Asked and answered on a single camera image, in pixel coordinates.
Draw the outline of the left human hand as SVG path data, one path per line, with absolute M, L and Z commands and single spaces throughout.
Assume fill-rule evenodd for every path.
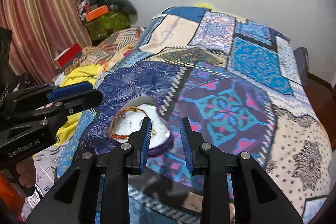
M 36 183 L 36 169 L 34 159 L 29 157 L 16 165 L 17 173 L 19 174 L 19 182 L 22 186 L 31 188 Z

